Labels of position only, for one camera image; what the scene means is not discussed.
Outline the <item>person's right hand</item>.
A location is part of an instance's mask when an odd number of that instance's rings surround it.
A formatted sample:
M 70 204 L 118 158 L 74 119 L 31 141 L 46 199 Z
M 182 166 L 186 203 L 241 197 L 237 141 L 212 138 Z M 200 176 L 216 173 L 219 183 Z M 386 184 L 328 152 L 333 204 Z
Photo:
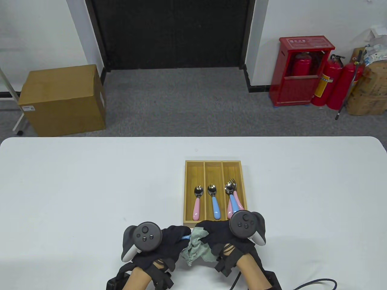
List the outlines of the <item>person's right hand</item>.
M 208 235 L 201 239 L 211 248 L 211 252 L 227 265 L 236 266 L 239 259 L 250 254 L 259 267 L 262 262 L 255 248 L 255 243 L 249 238 L 239 238 L 230 229 L 228 221 L 201 221 L 196 224 L 208 232 Z

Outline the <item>person's left hand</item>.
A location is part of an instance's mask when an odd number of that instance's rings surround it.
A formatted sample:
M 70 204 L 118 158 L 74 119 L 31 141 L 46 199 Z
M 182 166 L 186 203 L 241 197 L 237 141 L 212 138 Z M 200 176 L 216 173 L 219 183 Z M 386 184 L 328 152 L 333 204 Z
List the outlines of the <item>person's left hand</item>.
M 192 231 L 187 226 L 169 226 L 161 232 L 163 238 L 155 250 L 138 253 L 132 259 L 132 262 L 144 271 L 150 266 L 156 266 L 163 272 L 167 270 L 173 272 L 180 253 L 189 244 L 189 240 L 184 239 L 183 236 L 191 235 Z

